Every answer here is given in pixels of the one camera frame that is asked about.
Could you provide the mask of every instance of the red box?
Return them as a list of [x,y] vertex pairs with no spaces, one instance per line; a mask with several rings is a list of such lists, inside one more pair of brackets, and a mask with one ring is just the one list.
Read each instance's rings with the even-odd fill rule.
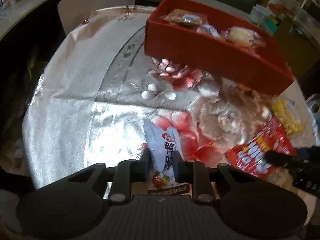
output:
[[[252,29],[266,42],[255,53],[227,41],[196,33],[161,19],[174,9],[205,14],[220,33],[233,26]],[[146,23],[145,54],[207,70],[261,93],[276,95],[294,80],[291,69],[273,38],[249,22],[191,0],[163,0]]]

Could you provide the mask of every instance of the red snack package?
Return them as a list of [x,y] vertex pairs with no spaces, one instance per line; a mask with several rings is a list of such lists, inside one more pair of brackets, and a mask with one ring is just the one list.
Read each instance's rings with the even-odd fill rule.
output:
[[276,117],[270,119],[251,142],[233,147],[226,152],[226,156],[234,167],[266,179],[276,168],[263,160],[264,153],[268,150],[297,155]]

